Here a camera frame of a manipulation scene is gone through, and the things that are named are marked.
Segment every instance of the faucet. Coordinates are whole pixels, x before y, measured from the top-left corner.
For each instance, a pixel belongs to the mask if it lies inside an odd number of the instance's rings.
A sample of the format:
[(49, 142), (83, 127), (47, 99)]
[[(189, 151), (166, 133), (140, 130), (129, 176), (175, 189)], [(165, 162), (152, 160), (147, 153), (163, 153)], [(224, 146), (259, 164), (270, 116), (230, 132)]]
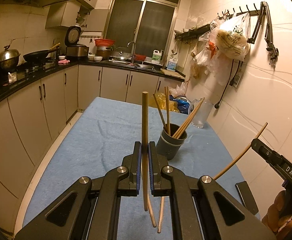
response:
[(129, 47), (129, 45), (133, 43), (134, 44), (134, 50), (133, 50), (133, 56), (132, 56), (132, 63), (134, 63), (134, 60), (135, 60), (135, 53), (136, 53), (136, 42), (134, 41), (131, 41), (127, 44), (127, 47)]

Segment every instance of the metal screw cap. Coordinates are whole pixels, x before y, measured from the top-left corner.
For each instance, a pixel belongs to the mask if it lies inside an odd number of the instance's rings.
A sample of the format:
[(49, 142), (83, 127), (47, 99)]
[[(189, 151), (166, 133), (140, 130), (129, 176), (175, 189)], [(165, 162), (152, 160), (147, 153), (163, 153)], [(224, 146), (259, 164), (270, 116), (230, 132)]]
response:
[(202, 177), (201, 177), (201, 181), (202, 181), (203, 183), (210, 183), (210, 182), (211, 182), (211, 177), (209, 177), (209, 176), (207, 176), (207, 175), (202, 176)]
[(174, 169), (171, 166), (163, 167), (164, 172), (171, 173)]
[(79, 183), (86, 184), (87, 182), (89, 182), (89, 177), (84, 176), (79, 178)]
[(124, 172), (127, 171), (127, 168), (126, 168), (125, 166), (120, 166), (120, 167), (117, 168), (117, 171), (118, 171), (119, 173), (124, 173)]

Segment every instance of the table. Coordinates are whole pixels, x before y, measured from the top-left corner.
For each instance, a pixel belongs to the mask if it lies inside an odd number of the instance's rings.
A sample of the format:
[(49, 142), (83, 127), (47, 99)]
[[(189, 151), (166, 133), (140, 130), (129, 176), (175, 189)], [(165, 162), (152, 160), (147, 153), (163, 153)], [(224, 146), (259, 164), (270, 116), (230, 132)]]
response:
[[(170, 113), (172, 123), (181, 125), (187, 115)], [(23, 226), (53, 202), (81, 176), (92, 179), (104, 176), (120, 166), (123, 157), (133, 153), (134, 142), (141, 141), (142, 106), (96, 98), (74, 124), (41, 177), (27, 208)], [(149, 108), (149, 141), (157, 143), (162, 131), (158, 110)], [(169, 161), (185, 175), (199, 178), (216, 175), (229, 162), (230, 154), (214, 130), (206, 123), (203, 129), (187, 128), (188, 138), (174, 159)], [(238, 201), (235, 183), (243, 181), (237, 166), (232, 167), (218, 183)], [(151, 202), (158, 223), (160, 197)], [(153, 228), (143, 209), (142, 189), (138, 197), (122, 197), (118, 240), (172, 239), (169, 198), (165, 198), (161, 234)]]

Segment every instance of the cutting board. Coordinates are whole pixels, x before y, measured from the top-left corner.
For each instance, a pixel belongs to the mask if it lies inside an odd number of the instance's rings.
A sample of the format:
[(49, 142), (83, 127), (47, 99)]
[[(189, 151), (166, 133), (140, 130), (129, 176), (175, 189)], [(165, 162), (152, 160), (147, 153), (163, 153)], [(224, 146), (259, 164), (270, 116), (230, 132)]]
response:
[(185, 80), (185, 77), (183, 77), (182, 75), (180, 75), (179, 73), (169, 70), (169, 69), (160, 69), (162, 71), (162, 73), (164, 73), (167, 76), (172, 76), (172, 77), (177, 77), (177, 78), (182, 78), (183, 80)]

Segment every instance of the wok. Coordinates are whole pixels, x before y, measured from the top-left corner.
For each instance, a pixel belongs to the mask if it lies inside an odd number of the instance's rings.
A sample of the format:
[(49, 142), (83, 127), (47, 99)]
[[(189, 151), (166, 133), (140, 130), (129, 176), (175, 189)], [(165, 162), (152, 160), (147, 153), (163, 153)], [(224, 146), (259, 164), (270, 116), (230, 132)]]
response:
[(32, 53), (28, 53), (28, 54), (24, 55), (23, 58), (27, 62), (35, 63), (35, 64), (41, 64), (45, 60), (45, 58), (48, 56), (48, 54), (53, 52), (54, 49), (59, 45), (60, 45), (60, 43), (54, 45), (50, 49), (40, 50), (40, 51), (35, 51), (35, 52), (32, 52)]

